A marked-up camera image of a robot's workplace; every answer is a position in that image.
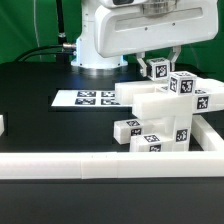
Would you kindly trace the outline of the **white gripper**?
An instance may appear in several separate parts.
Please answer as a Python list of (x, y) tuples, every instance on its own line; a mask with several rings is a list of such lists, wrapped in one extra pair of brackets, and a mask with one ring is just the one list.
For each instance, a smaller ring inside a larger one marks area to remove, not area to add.
[(103, 57), (137, 53), (143, 77), (147, 76), (144, 52), (173, 47), (168, 59), (175, 63), (179, 45), (210, 40), (217, 32), (218, 0), (147, 0), (116, 8), (100, 3), (95, 12), (97, 52)]

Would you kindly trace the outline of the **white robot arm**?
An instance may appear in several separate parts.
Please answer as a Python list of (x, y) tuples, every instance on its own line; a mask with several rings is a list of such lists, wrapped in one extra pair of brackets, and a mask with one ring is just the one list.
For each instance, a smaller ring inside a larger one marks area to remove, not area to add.
[(81, 0), (82, 32), (76, 40), (79, 68), (123, 67), (134, 54), (169, 48), (174, 63), (181, 47), (213, 39), (218, 32), (218, 0)]

